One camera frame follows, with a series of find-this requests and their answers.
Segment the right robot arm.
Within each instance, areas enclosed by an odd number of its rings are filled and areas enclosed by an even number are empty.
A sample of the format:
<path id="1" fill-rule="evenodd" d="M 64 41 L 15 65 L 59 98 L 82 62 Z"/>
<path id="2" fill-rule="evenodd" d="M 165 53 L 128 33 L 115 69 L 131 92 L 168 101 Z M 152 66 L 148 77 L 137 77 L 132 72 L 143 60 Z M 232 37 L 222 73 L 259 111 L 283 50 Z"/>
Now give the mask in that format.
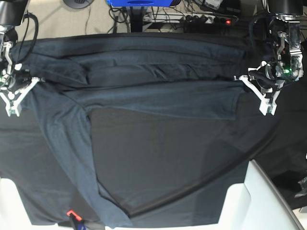
<path id="1" fill-rule="evenodd" d="M 39 82 L 45 80 L 32 76 L 30 70 L 22 69 L 23 63 L 32 53 L 39 30 L 38 18 L 28 12 L 28 0 L 2 0 L 0 2 L 0 98 L 5 102 L 8 116 L 20 116 L 22 101 Z M 32 42 L 24 57 L 20 57 L 24 41 L 21 42 L 17 59 L 11 55 L 12 49 L 18 41 L 15 27 L 24 20 L 33 20 L 35 32 Z"/>

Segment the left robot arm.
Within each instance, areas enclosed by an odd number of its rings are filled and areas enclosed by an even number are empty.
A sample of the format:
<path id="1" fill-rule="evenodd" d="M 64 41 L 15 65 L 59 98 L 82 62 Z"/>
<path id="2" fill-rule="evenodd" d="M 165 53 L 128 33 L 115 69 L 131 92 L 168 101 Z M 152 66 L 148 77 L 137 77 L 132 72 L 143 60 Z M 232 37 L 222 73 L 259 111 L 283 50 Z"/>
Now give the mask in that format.
<path id="1" fill-rule="evenodd" d="M 257 68 L 248 68 L 245 75 L 234 79 L 258 97 L 263 115 L 275 115 L 281 90 L 304 76 L 300 28 L 304 10 L 301 0 L 266 0 L 263 6 L 264 12 L 255 14 L 248 25 L 252 51 L 262 61 Z M 258 21 L 267 26 L 263 41 L 269 47 L 268 54 L 256 47 L 254 25 Z"/>

